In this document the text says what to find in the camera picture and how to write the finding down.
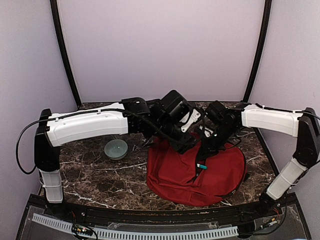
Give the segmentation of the teal capped white marker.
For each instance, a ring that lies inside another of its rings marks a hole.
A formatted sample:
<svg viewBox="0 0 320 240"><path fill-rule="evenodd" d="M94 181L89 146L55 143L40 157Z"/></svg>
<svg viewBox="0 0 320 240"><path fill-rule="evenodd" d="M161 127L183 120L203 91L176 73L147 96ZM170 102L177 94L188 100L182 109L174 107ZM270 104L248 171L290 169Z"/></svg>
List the teal capped white marker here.
<svg viewBox="0 0 320 240"><path fill-rule="evenodd" d="M205 165L202 165L202 164L197 164L196 165L198 168L200 168L200 169L203 169L203 170L206 170L208 167L207 166L205 166Z"/></svg>

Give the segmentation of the red student backpack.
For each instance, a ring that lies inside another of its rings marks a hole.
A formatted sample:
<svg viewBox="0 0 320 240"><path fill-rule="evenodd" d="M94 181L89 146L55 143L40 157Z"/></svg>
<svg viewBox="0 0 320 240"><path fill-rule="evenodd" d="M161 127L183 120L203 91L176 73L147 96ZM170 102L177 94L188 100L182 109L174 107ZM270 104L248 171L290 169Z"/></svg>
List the red student backpack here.
<svg viewBox="0 0 320 240"><path fill-rule="evenodd" d="M245 180L245 155L227 143L226 150L196 163L200 145L179 154L167 140L156 138L148 149L148 188L165 200L192 207L206 207L231 197Z"/></svg>

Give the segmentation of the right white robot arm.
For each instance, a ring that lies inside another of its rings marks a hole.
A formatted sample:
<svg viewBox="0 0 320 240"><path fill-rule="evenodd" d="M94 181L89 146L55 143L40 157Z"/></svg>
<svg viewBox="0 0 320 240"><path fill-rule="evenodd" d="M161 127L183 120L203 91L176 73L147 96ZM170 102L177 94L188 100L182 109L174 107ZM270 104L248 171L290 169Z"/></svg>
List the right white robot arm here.
<svg viewBox="0 0 320 240"><path fill-rule="evenodd" d="M287 110L248 102L225 107L216 100L206 109L200 109L199 113L202 121L208 118L215 124L215 128L209 130L205 123L202 124L198 160L207 159L224 150L225 143L241 128L269 130L296 138L296 149L291 159L255 205L255 213L260 217L266 217L273 211L274 201L319 163L320 118L313 108Z"/></svg>

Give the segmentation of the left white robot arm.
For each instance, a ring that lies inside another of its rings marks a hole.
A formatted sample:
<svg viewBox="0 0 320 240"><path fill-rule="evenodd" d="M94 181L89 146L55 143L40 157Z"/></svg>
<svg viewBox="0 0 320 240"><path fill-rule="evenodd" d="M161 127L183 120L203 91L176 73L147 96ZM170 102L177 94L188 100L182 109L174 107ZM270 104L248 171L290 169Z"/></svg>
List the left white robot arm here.
<svg viewBox="0 0 320 240"><path fill-rule="evenodd" d="M197 140L188 129L198 122L201 112L176 90L161 99L141 97L122 99L87 110L52 113L44 109L34 136L34 164L42 177L46 200L60 218L71 213L65 203L60 173L61 146L78 140L106 135L143 134L147 139L165 139L179 154L195 146Z"/></svg>

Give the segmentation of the celadon bowl near left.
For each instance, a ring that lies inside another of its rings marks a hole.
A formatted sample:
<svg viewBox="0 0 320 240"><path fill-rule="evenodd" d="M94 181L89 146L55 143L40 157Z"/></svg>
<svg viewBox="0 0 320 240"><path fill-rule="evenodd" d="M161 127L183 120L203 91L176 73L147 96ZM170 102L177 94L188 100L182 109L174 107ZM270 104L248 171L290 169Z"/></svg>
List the celadon bowl near left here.
<svg viewBox="0 0 320 240"><path fill-rule="evenodd" d="M121 160L128 153L128 144L122 139L114 139L109 141L104 147L105 155L111 160Z"/></svg>

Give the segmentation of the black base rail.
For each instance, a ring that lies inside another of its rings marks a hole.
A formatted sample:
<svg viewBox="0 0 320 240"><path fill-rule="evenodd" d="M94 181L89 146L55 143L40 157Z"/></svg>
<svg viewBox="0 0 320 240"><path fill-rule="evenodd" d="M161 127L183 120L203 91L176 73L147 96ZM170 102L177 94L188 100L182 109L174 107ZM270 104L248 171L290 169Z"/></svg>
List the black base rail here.
<svg viewBox="0 0 320 240"><path fill-rule="evenodd" d="M46 208L42 195L31 194L23 212L23 218L32 209L63 219L75 219L79 223L102 224L184 224L218 222L220 224L245 224L260 218L255 212L256 201L228 201L205 206L192 207L164 200L153 193L138 196L120 192L115 196L97 199L96 196L67 192L63 203L51 204Z"/></svg>

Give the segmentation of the right black frame post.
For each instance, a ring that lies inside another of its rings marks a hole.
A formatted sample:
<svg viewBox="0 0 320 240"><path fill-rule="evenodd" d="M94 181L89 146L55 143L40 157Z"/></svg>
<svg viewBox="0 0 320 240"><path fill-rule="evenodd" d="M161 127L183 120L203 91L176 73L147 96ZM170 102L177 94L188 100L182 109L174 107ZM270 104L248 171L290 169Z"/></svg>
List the right black frame post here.
<svg viewBox="0 0 320 240"><path fill-rule="evenodd" d="M252 63L252 68L250 71L250 75L248 78L248 82L246 85L246 89L243 96L243 101L248 102L250 99L250 96L253 91L253 87L256 81L256 77L258 74L264 46L265 46L265 40L268 32L268 26L269 26L269 20L271 15L271 9L272 9L272 0L265 0L264 1L264 8L263 8L263 14L262 14L262 21L261 21L261 27L259 32L259 37L257 41L256 51Z"/></svg>

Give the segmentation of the black frame post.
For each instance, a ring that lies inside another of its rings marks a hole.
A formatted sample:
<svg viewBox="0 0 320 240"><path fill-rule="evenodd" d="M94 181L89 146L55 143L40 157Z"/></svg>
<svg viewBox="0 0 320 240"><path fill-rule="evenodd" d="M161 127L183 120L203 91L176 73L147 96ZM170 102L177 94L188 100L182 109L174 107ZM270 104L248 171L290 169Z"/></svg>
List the black frame post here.
<svg viewBox="0 0 320 240"><path fill-rule="evenodd" d="M80 98L78 88L76 86L76 81L72 72L69 56L67 53L67 48L64 40L63 29L62 29L62 24L61 24L59 9L58 9L58 1L50 0L49 2L50 2L51 15L53 19L56 39L57 39L62 63L64 66L65 74L66 74L68 84L69 84L73 99L75 101L75 104L79 108L82 105L82 101Z"/></svg>
<svg viewBox="0 0 320 240"><path fill-rule="evenodd" d="M250 71L250 75L248 78L248 82L246 85L246 89L243 96L243 101L248 102L250 99L250 96L253 91L253 87L256 81L256 77L258 74L264 46L265 46L265 40L268 32L268 26L269 26L269 20L271 15L271 9L272 9L272 0L265 0L264 1L264 8L263 8L263 14L262 14L262 21L261 21L261 27L259 32L259 37L257 41L256 51L252 63L252 68Z"/></svg>

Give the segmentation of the left black frame post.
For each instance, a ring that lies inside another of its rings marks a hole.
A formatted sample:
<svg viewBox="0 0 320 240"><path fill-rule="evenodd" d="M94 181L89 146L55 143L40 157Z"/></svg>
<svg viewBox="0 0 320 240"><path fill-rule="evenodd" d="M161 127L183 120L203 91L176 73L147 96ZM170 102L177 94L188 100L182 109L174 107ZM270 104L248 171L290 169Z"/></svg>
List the left black frame post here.
<svg viewBox="0 0 320 240"><path fill-rule="evenodd" d="M56 39L57 39L62 63L64 66L65 74L66 74L68 84L69 84L73 99L75 101L75 104L79 108L82 105L82 101L80 98L78 88L76 86L76 81L72 72L69 56L67 53L67 48L64 40L63 29L62 29L62 24L61 24L59 9L58 9L58 1L50 0L49 2L50 2L51 15L53 19Z"/></svg>

